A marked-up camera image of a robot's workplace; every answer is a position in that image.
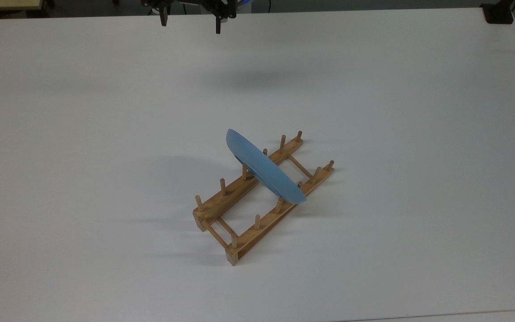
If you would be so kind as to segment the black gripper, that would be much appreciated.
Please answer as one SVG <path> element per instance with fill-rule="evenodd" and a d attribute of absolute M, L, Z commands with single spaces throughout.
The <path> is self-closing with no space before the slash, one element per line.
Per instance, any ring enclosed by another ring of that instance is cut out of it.
<path fill-rule="evenodd" d="M 183 5 L 200 6 L 206 12 L 216 17 L 216 34 L 221 34 L 222 20 L 235 18 L 237 15 L 237 0 L 142 0 L 142 6 L 151 8 L 160 16 L 161 26 L 167 26 L 170 8 L 174 2 Z"/>

